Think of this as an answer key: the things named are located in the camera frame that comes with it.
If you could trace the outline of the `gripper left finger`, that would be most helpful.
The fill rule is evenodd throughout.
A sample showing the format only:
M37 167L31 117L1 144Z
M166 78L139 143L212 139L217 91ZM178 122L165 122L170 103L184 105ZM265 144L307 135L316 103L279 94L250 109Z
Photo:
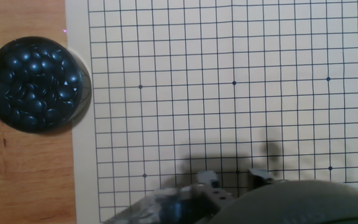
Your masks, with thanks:
M234 201L234 197L220 187L218 175L214 171L201 171L196 178L196 199L207 214L215 215Z

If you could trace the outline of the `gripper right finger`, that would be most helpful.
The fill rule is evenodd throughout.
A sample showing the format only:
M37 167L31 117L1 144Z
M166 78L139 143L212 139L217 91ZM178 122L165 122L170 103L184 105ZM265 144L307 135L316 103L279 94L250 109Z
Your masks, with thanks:
M273 177L266 171L260 169L248 170L248 188L257 189L274 182Z

